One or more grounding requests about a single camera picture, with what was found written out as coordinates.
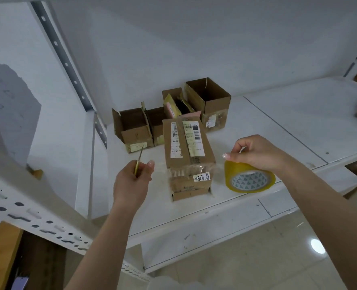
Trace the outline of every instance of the tile floor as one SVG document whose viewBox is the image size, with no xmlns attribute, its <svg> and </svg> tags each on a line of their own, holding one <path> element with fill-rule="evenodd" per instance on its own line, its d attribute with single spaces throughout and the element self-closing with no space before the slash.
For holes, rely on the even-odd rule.
<svg viewBox="0 0 357 290">
<path fill-rule="evenodd" d="M 357 205 L 357 194 L 351 202 Z M 310 245 L 314 231 L 300 211 L 255 228 L 156 271 L 180 283 L 200 281 L 231 289 L 346 289 L 326 253 Z M 69 253 L 65 281 L 80 261 Z M 147 285 L 121 274 L 118 289 L 144 290 Z"/>
</svg>

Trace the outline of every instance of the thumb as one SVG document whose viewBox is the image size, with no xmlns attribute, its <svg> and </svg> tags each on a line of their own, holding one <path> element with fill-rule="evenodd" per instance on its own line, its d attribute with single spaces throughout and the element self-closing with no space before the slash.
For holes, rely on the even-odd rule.
<svg viewBox="0 0 357 290">
<path fill-rule="evenodd" d="M 223 158 L 237 163 L 248 163 L 251 151 L 244 151 L 242 153 L 225 153 Z"/>
<path fill-rule="evenodd" d="M 153 172 L 154 172 L 154 161 L 150 160 L 147 162 L 146 166 L 142 169 L 141 175 L 138 177 L 138 179 L 149 182 Z"/>
</svg>

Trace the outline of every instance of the yellow tape roll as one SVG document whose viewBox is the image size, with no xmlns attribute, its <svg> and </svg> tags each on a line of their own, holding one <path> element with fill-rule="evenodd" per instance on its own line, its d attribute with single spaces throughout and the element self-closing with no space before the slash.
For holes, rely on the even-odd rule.
<svg viewBox="0 0 357 290">
<path fill-rule="evenodd" d="M 275 175 L 249 164 L 225 161 L 224 175 L 227 187 L 239 193 L 256 193 L 274 185 Z"/>
</svg>

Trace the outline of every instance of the forearm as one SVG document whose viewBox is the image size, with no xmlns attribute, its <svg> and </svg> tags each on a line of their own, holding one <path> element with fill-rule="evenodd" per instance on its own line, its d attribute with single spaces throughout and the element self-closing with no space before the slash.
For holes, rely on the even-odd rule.
<svg viewBox="0 0 357 290">
<path fill-rule="evenodd" d="M 133 213 L 115 205 L 65 290 L 115 289 Z"/>
<path fill-rule="evenodd" d="M 357 208 L 296 160 L 276 171 L 348 289 L 357 289 Z"/>
</svg>

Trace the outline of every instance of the manicured nail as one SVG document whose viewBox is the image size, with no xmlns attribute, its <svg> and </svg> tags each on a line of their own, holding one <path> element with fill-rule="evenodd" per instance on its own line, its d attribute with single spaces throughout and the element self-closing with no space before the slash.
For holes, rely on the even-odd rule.
<svg viewBox="0 0 357 290">
<path fill-rule="evenodd" d="M 149 167 L 153 168 L 153 167 L 154 167 L 154 161 L 153 161 L 153 160 L 148 161 L 148 162 L 147 162 L 147 165 L 148 165 Z"/>
</svg>

